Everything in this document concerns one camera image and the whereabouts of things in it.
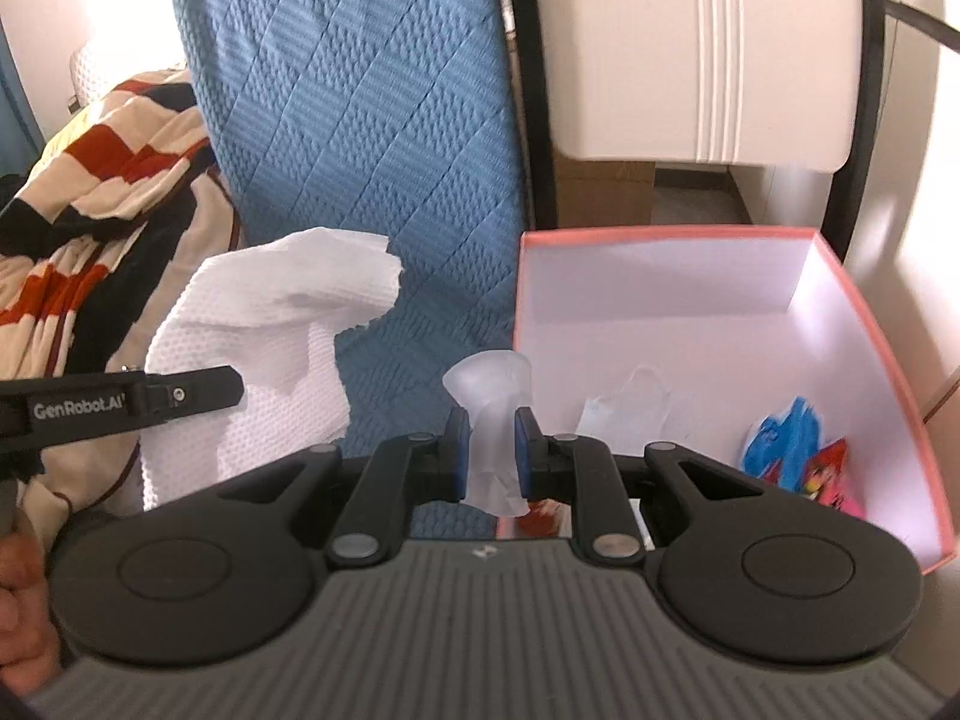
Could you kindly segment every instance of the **gray ribbed surface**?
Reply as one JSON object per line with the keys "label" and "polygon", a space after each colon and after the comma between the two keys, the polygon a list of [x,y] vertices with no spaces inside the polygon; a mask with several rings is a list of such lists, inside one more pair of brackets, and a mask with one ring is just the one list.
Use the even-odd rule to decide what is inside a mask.
{"label": "gray ribbed surface", "polygon": [[476,549],[408,541],[337,574],[256,653],[179,674],[82,661],[35,705],[51,720],[909,720],[941,702],[889,659],[791,676],[722,658],[640,576],[564,541]]}

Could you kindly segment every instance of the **pink box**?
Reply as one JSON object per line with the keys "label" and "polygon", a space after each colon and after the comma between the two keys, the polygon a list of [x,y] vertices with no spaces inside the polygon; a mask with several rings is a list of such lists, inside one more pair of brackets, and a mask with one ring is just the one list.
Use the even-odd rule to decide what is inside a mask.
{"label": "pink box", "polygon": [[685,443],[736,464],[758,420],[805,396],[846,437],[867,519],[930,571],[952,519],[923,420],[866,302],[815,230],[620,227],[527,233],[514,348],[545,433],[637,367],[683,400]]}

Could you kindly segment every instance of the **yellow fabric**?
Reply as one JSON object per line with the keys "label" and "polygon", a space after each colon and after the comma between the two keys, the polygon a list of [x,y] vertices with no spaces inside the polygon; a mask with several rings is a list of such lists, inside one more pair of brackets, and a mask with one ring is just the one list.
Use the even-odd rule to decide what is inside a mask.
{"label": "yellow fabric", "polygon": [[96,119],[94,119],[93,108],[95,108],[97,103],[91,103],[86,108],[83,108],[80,113],[76,114],[73,119],[70,119],[69,124],[61,129],[60,132],[56,133],[45,146],[43,153],[40,154],[40,160],[34,165],[34,169],[30,171],[30,180],[34,180],[37,174],[43,170],[55,156],[57,156],[61,151],[64,151],[71,143],[73,143],[80,135],[83,135],[90,127],[93,127]]}

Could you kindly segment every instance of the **plaid blanket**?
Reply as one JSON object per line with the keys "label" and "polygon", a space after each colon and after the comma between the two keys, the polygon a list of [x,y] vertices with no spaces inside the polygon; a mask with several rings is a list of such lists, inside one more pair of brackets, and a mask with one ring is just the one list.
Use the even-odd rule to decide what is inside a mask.
{"label": "plaid blanket", "polygon": [[[142,367],[155,330],[240,227],[185,71],[135,76],[0,208],[0,378]],[[140,505],[136,434],[44,450],[21,506],[49,549],[72,512]]]}

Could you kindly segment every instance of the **blue quilted fabric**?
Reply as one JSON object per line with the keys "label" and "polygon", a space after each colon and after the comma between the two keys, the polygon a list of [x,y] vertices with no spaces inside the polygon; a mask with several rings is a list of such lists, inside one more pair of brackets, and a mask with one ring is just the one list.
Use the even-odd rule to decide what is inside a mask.
{"label": "blue quilted fabric", "polygon": [[[438,431],[443,372],[511,343],[522,173],[499,1],[173,1],[251,242],[367,230],[403,262],[395,309],[338,338],[344,451]],[[486,536],[477,514],[415,525]]]}

